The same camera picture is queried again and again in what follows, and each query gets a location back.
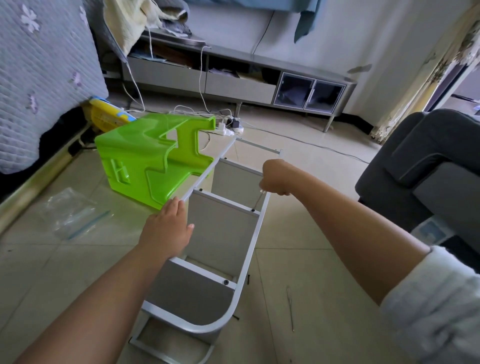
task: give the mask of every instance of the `hand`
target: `hand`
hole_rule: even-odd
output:
[[[260,181],[260,188],[274,194],[290,195],[289,177],[295,169],[283,159],[270,159],[264,163],[264,178]]]
[[[195,226],[186,225],[185,202],[174,197],[158,214],[148,217],[138,245],[149,254],[157,254],[160,260],[170,259],[180,254],[190,241]]]

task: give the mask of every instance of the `white sleeve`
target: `white sleeve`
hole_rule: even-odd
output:
[[[380,310],[420,363],[480,363],[480,276],[444,248],[434,246]]]

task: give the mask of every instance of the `gray sofa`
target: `gray sofa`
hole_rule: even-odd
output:
[[[362,174],[360,202],[411,232],[432,215],[456,236],[442,245],[480,272],[480,123],[439,109],[409,115]]]

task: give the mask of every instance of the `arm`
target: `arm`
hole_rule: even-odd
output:
[[[376,212],[281,159],[265,162],[260,187],[280,195],[294,195],[377,304],[430,251]]]
[[[183,201],[169,200],[144,226],[138,245],[87,288],[16,364],[115,363],[150,284],[188,244]]]

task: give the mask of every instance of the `green plastic stool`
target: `green plastic stool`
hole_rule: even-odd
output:
[[[167,139],[176,129],[177,141]],[[95,138],[112,190],[160,209],[190,175],[213,158],[198,151],[198,131],[214,130],[215,117],[148,114]]]

